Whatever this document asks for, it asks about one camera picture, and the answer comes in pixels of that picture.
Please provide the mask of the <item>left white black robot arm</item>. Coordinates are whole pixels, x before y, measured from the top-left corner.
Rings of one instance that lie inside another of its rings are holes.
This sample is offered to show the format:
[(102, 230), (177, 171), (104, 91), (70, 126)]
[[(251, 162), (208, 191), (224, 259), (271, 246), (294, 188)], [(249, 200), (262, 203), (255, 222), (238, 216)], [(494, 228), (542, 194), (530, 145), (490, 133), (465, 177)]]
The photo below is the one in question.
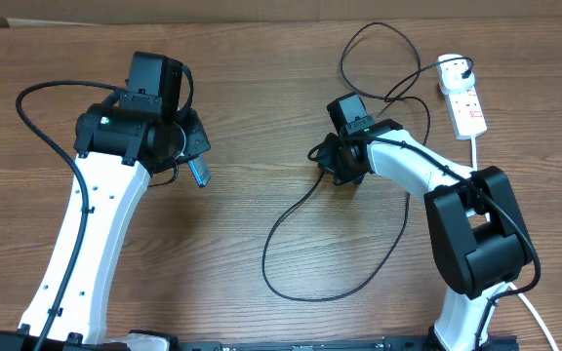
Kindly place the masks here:
[(24, 124), (52, 147), (73, 172), (70, 197), (41, 285), (16, 331), (0, 331), (0, 351), (177, 350), (176, 337), (129, 331), (106, 337), (107, 306), (127, 228), (152, 178), (187, 164), (197, 184), (211, 174), (202, 153), (211, 147), (192, 107), (180, 102), (181, 84), (193, 81), (182, 62), (145, 52), (133, 55), (123, 88), (91, 105), (75, 125), (69, 156), (33, 124), (16, 99)]

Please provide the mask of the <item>blue Galaxy smartphone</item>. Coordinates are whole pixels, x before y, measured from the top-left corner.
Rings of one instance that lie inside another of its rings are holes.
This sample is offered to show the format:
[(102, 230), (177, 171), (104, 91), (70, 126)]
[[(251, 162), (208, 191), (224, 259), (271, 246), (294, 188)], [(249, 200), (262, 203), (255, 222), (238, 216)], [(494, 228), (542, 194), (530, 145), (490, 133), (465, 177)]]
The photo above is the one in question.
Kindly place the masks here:
[(209, 183), (212, 175), (203, 156), (198, 156), (188, 162), (188, 166), (194, 176), (197, 185), (204, 188)]

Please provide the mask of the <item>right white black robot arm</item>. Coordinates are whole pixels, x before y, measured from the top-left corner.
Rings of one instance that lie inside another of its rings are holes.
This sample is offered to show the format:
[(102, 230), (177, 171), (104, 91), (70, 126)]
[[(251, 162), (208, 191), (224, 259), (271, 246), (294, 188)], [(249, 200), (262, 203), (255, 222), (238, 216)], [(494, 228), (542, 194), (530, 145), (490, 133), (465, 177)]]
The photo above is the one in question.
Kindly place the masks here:
[(327, 106), (335, 127), (310, 153), (335, 185), (365, 174), (393, 180), (423, 201), (433, 260), (448, 286), (441, 314), (424, 341), (426, 350), (516, 350), (513, 336), (493, 337), (488, 327), (508, 283), (524, 266), (540, 278), (534, 249), (507, 175), (451, 162), (413, 139), (403, 127), (377, 122), (356, 94)]

